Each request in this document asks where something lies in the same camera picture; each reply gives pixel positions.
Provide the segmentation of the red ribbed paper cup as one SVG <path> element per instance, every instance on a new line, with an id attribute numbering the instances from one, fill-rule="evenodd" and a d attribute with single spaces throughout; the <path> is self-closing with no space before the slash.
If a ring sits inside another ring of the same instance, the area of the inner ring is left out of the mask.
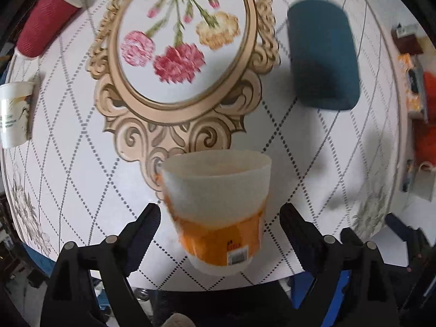
<path id="1" fill-rule="evenodd" d="M 81 0 L 38 0 L 19 35 L 15 54 L 27 60 L 41 55 L 82 7 Z"/>

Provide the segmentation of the dark teal cylindrical cup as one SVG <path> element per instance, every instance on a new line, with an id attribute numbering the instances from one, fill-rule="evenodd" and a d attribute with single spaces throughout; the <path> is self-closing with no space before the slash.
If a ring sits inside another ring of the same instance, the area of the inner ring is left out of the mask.
<path id="1" fill-rule="evenodd" d="M 300 0 L 287 11 L 293 89 L 301 103 L 331 111 L 353 109 L 360 78 L 346 13 L 326 0 Z"/>

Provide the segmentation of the white enamel mug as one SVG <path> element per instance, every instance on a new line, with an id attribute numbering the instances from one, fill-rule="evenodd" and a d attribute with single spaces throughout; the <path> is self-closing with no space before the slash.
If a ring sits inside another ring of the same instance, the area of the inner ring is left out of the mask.
<path id="1" fill-rule="evenodd" d="M 428 202 L 435 199 L 435 165 L 431 162 L 422 162 L 414 175 L 412 193 Z"/>

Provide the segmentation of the floral patterned tablecloth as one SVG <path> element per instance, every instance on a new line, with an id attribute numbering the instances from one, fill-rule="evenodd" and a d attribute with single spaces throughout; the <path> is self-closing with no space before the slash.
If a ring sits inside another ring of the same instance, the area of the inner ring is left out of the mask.
<path id="1" fill-rule="evenodd" d="M 172 154 L 238 149 L 273 162 L 264 243 L 232 278 L 196 270 L 168 213 L 130 283 L 150 289 L 214 290 L 265 283 L 299 273 L 278 222 L 290 202 L 324 234 L 352 227 L 370 239 L 393 209 L 401 144 L 395 65 L 389 35 L 369 0 L 327 0 L 347 14 L 361 96 L 350 111 L 307 108 L 290 85 L 288 7 L 297 0 L 256 0 L 265 9 L 260 43 L 270 72 L 250 74 L 226 104 L 173 126 L 142 120 L 117 105 L 102 73 L 102 48 L 125 0 L 83 0 L 78 17 L 34 60 L 15 57 L 7 80 L 32 80 L 37 98 L 32 136 L 3 153 L 4 188 L 19 238 L 56 259 L 68 241 L 96 244 L 160 203 L 155 171 Z"/>

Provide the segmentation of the white printed paper cup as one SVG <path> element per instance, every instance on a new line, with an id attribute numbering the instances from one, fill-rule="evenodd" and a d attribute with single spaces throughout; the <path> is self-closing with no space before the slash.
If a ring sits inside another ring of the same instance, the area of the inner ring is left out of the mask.
<path id="1" fill-rule="evenodd" d="M 29 138 L 29 114 L 34 83 L 19 81 L 1 85 L 1 146 L 11 149 Z"/>

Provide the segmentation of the orange and white paper cup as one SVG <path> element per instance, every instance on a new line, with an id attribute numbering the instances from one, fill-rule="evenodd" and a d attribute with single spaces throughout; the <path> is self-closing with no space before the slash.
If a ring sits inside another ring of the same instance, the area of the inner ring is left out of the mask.
<path id="1" fill-rule="evenodd" d="M 272 160 L 247 150 L 211 150 L 173 156 L 158 182 L 179 242 L 202 273 L 244 270 L 260 250 Z"/>

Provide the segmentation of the orange plastic bag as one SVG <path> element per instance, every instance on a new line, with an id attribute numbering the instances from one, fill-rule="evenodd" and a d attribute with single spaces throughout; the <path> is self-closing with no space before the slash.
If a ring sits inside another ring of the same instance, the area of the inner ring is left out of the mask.
<path id="1" fill-rule="evenodd" d="M 429 162 L 435 167 L 436 148 L 435 148 L 435 75 L 425 71 L 423 73 L 424 85 L 426 89 L 426 110 L 425 120 L 414 120 L 414 152 L 418 164 Z"/>

